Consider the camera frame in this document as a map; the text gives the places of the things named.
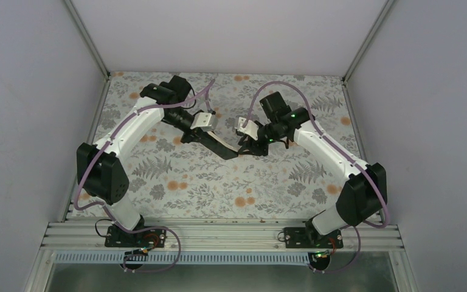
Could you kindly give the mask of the phone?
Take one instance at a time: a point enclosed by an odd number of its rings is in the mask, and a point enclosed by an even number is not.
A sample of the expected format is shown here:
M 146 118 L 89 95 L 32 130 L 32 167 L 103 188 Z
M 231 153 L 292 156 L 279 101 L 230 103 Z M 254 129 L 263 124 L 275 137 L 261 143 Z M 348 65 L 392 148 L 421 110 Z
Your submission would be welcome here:
M 223 160 L 230 160 L 238 157 L 238 150 L 222 141 L 212 132 L 204 133 L 204 146 Z

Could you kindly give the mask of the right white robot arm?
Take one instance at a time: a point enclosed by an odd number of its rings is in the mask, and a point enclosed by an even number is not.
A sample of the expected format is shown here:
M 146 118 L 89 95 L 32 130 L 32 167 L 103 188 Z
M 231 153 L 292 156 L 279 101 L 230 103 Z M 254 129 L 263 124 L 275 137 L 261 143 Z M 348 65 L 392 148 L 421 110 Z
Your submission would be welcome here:
M 240 117 L 234 126 L 242 136 L 240 152 L 266 156 L 271 143 L 295 142 L 342 180 L 342 190 L 335 205 L 305 223 L 305 240 L 311 247 L 321 247 L 334 231 L 357 226 L 386 208 L 387 178 L 381 164 L 370 165 L 350 153 L 321 129 L 308 109 L 291 109 L 279 92 L 263 98 L 260 105 L 269 123 L 263 125 Z

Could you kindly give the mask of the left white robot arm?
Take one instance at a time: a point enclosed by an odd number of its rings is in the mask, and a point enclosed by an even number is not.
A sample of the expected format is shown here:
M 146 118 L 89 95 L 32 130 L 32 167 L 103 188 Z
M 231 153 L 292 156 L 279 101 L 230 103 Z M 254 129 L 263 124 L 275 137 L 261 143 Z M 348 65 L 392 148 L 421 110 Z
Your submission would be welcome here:
M 157 123 L 165 121 L 183 132 L 192 132 L 197 115 L 187 105 L 206 96 L 213 81 L 195 92 L 182 77 L 169 82 L 149 84 L 128 114 L 97 142 L 82 143 L 77 148 L 77 190 L 74 209 L 93 206 L 103 208 L 110 220 L 121 230 L 120 237 L 129 246 L 141 244 L 145 238 L 144 219 L 127 196 L 129 179 L 124 169 L 133 148 L 141 137 Z

